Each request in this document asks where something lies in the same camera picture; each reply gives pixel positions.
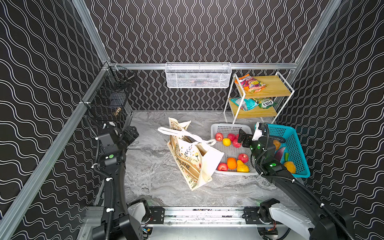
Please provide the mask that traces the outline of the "cream canvas grocery bag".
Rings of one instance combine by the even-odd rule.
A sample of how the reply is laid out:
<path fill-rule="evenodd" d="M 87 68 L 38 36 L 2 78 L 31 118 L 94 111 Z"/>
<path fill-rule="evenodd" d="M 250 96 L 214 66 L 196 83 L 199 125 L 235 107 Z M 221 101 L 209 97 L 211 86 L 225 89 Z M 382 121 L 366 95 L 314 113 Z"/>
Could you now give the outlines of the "cream canvas grocery bag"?
<path fill-rule="evenodd" d="M 167 146 L 191 191 L 211 182 L 224 153 L 214 148 L 216 140 L 203 140 L 188 132 L 190 121 L 169 118 L 169 127 L 158 131 L 169 136 Z"/>

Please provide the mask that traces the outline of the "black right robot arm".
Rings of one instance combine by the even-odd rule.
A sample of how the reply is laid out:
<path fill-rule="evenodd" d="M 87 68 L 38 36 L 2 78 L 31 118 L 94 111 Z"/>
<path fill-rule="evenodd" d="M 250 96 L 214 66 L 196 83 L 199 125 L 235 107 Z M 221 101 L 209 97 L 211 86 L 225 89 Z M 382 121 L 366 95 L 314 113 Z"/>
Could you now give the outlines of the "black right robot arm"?
<path fill-rule="evenodd" d="M 239 130 L 238 141 L 249 149 L 250 163 L 264 179 L 289 196 L 304 212 L 299 214 L 280 201 L 260 203 L 257 212 L 245 211 L 247 221 L 281 223 L 307 240 L 353 240 L 349 214 L 335 210 L 305 187 L 298 179 L 310 174 L 297 132 L 291 127 L 256 123 L 254 134 Z"/>

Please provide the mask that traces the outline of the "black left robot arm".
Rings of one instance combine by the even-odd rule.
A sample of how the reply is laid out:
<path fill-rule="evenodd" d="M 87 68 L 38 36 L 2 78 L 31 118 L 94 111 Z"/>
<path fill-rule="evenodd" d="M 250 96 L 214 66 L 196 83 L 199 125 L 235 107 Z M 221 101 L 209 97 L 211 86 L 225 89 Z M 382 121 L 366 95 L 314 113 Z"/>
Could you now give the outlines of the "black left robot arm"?
<path fill-rule="evenodd" d="M 92 230 L 93 240 L 142 240 L 144 238 L 141 223 L 129 214 L 125 198 L 124 175 L 126 173 L 127 147 L 135 141 L 139 133 L 129 126 L 120 130 L 112 122 L 99 124 L 88 115 L 84 116 L 88 127 L 97 141 L 97 154 L 92 169 L 101 175 L 105 183 L 105 206 L 101 223 Z"/>

